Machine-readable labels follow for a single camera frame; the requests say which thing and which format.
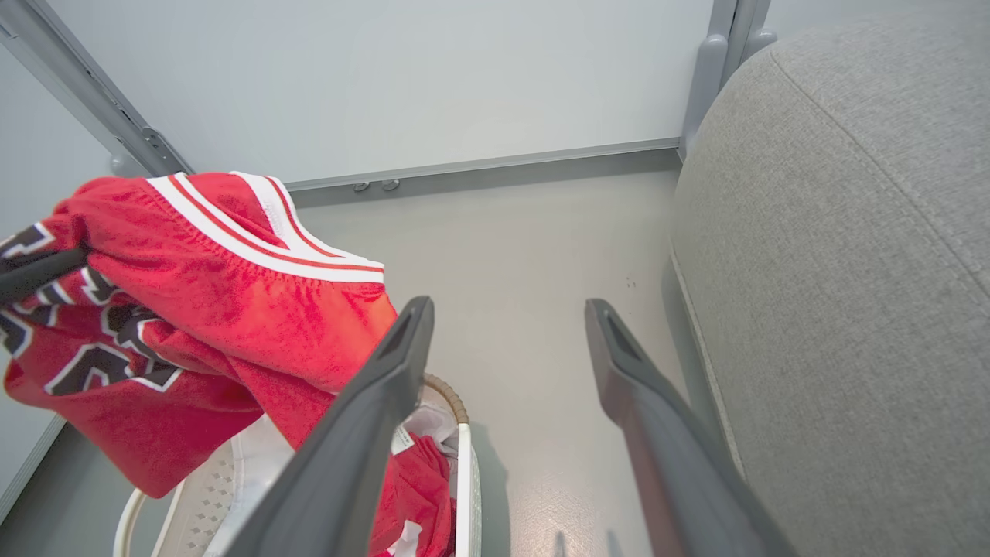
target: floor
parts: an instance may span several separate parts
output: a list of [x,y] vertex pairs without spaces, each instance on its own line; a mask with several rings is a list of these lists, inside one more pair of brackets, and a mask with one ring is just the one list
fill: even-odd
[[[609,300],[681,392],[697,388],[681,374],[697,359],[667,260],[679,168],[667,151],[293,194],[312,233],[385,264],[397,307],[434,299],[428,370],[471,415],[488,557],[650,554],[623,437],[597,400],[583,307]],[[66,429],[0,525],[0,555],[109,555],[130,492]],[[148,508],[136,556],[149,555],[167,501]]]

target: clothing tag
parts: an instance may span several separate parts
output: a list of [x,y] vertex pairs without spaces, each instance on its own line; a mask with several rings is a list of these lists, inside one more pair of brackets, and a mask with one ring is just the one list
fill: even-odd
[[400,424],[399,427],[395,428],[395,434],[392,435],[392,454],[397,455],[402,451],[405,451],[409,447],[415,445],[416,442],[413,438],[409,436],[405,427]]

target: white laundry basket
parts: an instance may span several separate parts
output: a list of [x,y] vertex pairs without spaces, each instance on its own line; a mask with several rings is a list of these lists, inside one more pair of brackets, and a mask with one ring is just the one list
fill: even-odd
[[[457,518],[454,556],[481,555],[481,486],[471,426],[460,397],[445,382],[426,374],[426,385],[439,391],[457,419]],[[234,500],[235,455],[224,443],[190,474],[172,497],[151,557],[203,557]],[[114,539],[114,557],[130,557],[131,537],[147,496],[134,490],[121,513]]]

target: red clothing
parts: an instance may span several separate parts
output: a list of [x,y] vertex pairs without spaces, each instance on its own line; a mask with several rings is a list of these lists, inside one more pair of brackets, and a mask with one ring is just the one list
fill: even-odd
[[[450,464],[432,437],[408,435],[414,444],[389,462],[389,467],[394,466],[394,484],[382,491],[374,530],[389,532],[388,539],[394,540],[408,520],[422,528],[416,545],[418,557],[447,557],[453,554],[450,549],[455,538],[456,500],[450,498]],[[377,555],[390,556],[391,551]]]
[[[5,387],[156,498],[262,412],[298,448],[396,317],[382,266],[306,232],[273,178],[96,179],[0,256],[17,267],[78,246],[86,268],[0,311]],[[417,492],[396,487],[399,462],[385,490],[401,524]]]

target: fabric upholstery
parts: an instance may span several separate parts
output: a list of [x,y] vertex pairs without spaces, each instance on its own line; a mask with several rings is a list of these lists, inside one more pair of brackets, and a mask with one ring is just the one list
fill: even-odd
[[672,246],[737,464],[799,553],[990,548],[990,4],[730,79]]

